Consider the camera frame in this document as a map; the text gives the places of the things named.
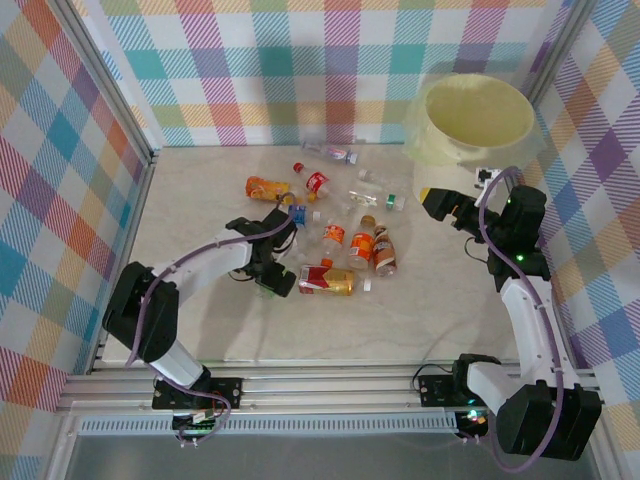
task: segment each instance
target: red label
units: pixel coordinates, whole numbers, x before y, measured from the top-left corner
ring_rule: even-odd
[[[307,180],[307,190],[313,193],[318,193],[320,187],[327,183],[327,181],[329,181],[327,177],[320,172],[316,172],[309,177],[309,180]]]

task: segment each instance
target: clear plastic bottle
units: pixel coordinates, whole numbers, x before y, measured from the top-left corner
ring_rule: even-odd
[[[382,174],[374,170],[361,169],[358,171],[358,180],[373,183],[395,192],[402,192],[411,189],[411,178],[406,175]]]
[[[313,153],[334,163],[355,165],[358,159],[358,154],[351,151],[351,149],[345,150],[335,145],[329,145],[322,140],[305,140],[302,142],[301,148],[305,152]]]
[[[382,187],[356,181],[349,189],[351,201],[364,207],[386,209],[389,211],[401,212],[404,209],[406,197],[389,193]]]
[[[329,177],[322,172],[311,170],[300,162],[293,166],[293,171],[306,179],[305,186],[307,187],[307,190],[316,194],[318,198],[328,197],[331,194],[331,190],[327,185],[327,183],[329,183]]]
[[[376,275],[379,277],[393,275],[398,269],[398,265],[396,264],[396,250],[389,238],[387,227],[379,223],[373,233],[375,234],[373,266],[376,270]]]
[[[333,261],[336,259],[342,243],[344,242],[344,228],[335,223],[329,223],[324,227],[324,235],[322,237],[322,261],[323,267],[332,267]]]
[[[373,229],[376,219],[371,215],[364,215],[360,220],[360,227],[351,240],[347,263],[356,270],[369,268],[369,260],[373,253]]]

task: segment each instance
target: bottle label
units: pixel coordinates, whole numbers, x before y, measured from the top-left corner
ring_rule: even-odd
[[[325,177],[322,173],[316,172],[309,177],[307,180],[307,190],[313,193],[318,193],[320,187],[327,183],[329,179]]]
[[[348,152],[335,147],[327,147],[327,155],[336,160],[346,160]]]
[[[272,182],[260,177],[249,177],[245,185],[245,193],[247,197],[256,200],[267,200],[277,202],[280,196],[290,190],[290,185],[285,182]],[[285,197],[283,203],[290,205],[293,199],[290,196]]]
[[[393,244],[391,240],[389,240],[389,235],[386,229],[381,231],[377,231],[376,241],[373,246],[373,266],[376,270],[378,268],[390,264],[395,263],[396,260],[396,251],[393,248]]]
[[[289,205],[289,215],[293,216],[293,223],[295,223],[296,225],[300,225],[301,227],[305,226],[307,219],[307,208],[304,205]]]
[[[323,238],[330,238],[342,245],[342,242],[344,241],[344,228],[338,225],[327,225],[324,227]]]
[[[351,240],[351,248],[349,249],[350,257],[362,257],[367,262],[371,260],[373,251],[373,237],[366,233],[356,233]]]
[[[351,270],[305,265],[298,280],[300,293],[348,296],[353,294],[355,275]]]

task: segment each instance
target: yellow bucket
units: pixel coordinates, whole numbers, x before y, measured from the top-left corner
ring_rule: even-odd
[[[523,165],[543,146],[526,97],[479,74],[451,75],[423,87],[405,129],[410,156],[431,165]]]

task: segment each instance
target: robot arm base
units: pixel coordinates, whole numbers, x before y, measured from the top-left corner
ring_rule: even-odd
[[[496,431],[505,453],[531,455],[544,437],[555,408],[556,389],[544,381],[523,385],[507,399],[496,416]],[[600,417],[597,392],[580,385],[564,390],[560,424],[543,457],[578,460]]]

